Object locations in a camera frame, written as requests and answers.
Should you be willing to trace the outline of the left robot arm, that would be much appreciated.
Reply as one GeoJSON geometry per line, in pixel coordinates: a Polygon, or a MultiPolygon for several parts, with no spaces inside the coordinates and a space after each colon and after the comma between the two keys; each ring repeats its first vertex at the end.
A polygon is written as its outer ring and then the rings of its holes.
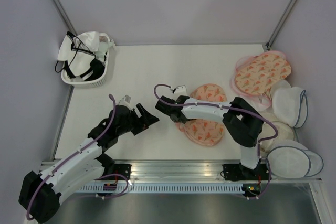
{"type": "Polygon", "coordinates": [[[68,156],[42,172],[31,171],[24,177],[18,202],[26,210],[27,220],[45,223],[84,184],[112,178],[114,160],[105,152],[117,144],[121,135],[138,135],[158,121],[139,103],[135,109],[116,105],[68,156]]]}

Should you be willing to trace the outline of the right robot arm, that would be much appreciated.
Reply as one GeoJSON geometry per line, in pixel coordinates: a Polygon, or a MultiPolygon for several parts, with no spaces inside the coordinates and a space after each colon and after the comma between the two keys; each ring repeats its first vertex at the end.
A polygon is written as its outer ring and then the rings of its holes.
{"type": "Polygon", "coordinates": [[[240,145],[241,176],[254,178],[258,172],[260,157],[257,140],[263,129],[263,117],[244,99],[236,97],[232,102],[206,102],[181,95],[176,100],[162,96],[155,108],[175,123],[202,119],[225,125],[232,139],[240,145]]]}

